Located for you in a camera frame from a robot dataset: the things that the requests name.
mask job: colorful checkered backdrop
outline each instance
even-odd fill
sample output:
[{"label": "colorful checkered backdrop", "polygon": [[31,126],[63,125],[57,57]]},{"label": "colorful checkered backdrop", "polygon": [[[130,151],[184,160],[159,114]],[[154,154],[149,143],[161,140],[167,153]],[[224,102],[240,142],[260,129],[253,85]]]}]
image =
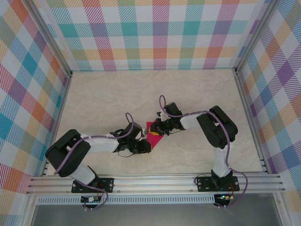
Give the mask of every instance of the colorful checkered backdrop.
[{"label": "colorful checkered backdrop", "polygon": [[232,68],[264,2],[34,1],[70,66],[82,71]]},{"label": "colorful checkered backdrop", "polygon": [[301,225],[301,0],[282,0],[241,79],[273,173]]},{"label": "colorful checkered backdrop", "polygon": [[0,6],[0,226],[17,224],[41,168],[67,76],[21,0]]}]

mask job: beige floor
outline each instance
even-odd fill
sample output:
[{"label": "beige floor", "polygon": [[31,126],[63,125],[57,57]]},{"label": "beige floor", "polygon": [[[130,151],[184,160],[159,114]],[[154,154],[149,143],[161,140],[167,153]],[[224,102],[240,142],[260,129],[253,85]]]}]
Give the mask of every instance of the beige floor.
[{"label": "beige floor", "polygon": [[[117,71],[75,73],[57,138],[69,129],[96,135],[125,128],[125,112],[146,127],[159,111],[161,94],[182,113],[219,105],[238,126],[231,165],[261,171],[252,135],[231,70]],[[210,172],[213,148],[201,128],[164,137],[150,154],[121,158],[116,153],[87,155],[83,162],[99,174]],[[54,172],[51,167],[48,174]]]}]

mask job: red triangular piece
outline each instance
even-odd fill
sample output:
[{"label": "red triangular piece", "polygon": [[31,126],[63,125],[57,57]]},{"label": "red triangular piece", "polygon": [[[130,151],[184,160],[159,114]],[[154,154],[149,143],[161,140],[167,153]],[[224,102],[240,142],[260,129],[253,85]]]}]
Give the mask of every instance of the red triangular piece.
[{"label": "red triangular piece", "polygon": [[153,124],[153,121],[146,122],[146,129],[147,129],[147,138],[146,140],[151,144],[151,148],[154,149],[154,147],[159,143],[159,141],[163,138],[162,136],[155,136],[149,133],[150,126]]}]

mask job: red object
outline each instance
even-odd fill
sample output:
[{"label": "red object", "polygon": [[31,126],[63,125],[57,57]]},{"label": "red object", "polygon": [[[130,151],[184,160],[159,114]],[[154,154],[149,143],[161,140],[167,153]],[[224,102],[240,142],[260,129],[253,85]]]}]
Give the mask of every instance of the red object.
[{"label": "red object", "polygon": [[151,149],[154,149],[154,147],[159,143],[159,141],[163,138],[162,136],[155,136],[149,133],[150,126],[153,124],[153,121],[146,122],[146,129],[147,129],[147,141],[151,144]]}]

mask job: aluminum rail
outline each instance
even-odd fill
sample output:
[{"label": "aluminum rail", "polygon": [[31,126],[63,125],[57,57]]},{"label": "aluminum rail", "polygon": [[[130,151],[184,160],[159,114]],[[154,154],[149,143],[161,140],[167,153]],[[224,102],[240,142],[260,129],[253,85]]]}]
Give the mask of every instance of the aluminum rail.
[{"label": "aluminum rail", "polygon": [[[265,172],[246,173],[249,180],[247,193],[281,193],[285,187],[278,174]],[[197,174],[157,174],[157,175],[99,175],[101,178],[115,178],[113,193],[109,195],[141,194],[221,194],[224,192],[199,193],[193,180]],[[240,174],[238,178],[242,193],[246,181]],[[27,190],[28,195],[75,195],[71,193],[73,180],[59,176],[33,177]]]}]

